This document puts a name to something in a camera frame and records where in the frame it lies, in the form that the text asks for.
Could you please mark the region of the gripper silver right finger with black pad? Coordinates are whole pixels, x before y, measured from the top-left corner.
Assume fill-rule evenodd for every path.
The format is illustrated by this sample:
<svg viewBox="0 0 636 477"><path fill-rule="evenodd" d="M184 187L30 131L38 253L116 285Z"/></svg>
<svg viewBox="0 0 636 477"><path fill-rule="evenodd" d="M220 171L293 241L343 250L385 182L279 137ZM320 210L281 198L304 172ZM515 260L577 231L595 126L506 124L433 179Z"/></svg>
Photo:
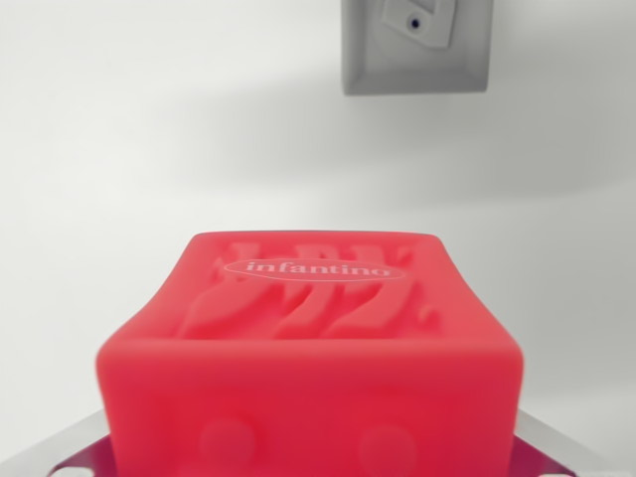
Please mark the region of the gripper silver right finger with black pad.
<svg viewBox="0 0 636 477"><path fill-rule="evenodd" d="M511 476L576 476L571 457L577 443L562 432L519 410L510 463Z"/></svg>

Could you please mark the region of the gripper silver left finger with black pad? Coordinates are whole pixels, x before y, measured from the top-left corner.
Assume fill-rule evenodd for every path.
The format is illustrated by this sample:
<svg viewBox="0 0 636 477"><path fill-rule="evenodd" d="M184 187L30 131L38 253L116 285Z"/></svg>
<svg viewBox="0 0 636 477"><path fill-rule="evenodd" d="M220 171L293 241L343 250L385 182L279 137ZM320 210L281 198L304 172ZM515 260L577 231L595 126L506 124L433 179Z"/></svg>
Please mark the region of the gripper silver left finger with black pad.
<svg viewBox="0 0 636 477"><path fill-rule="evenodd" d="M99 410L53 437L48 476L116 476L105 412Z"/></svg>

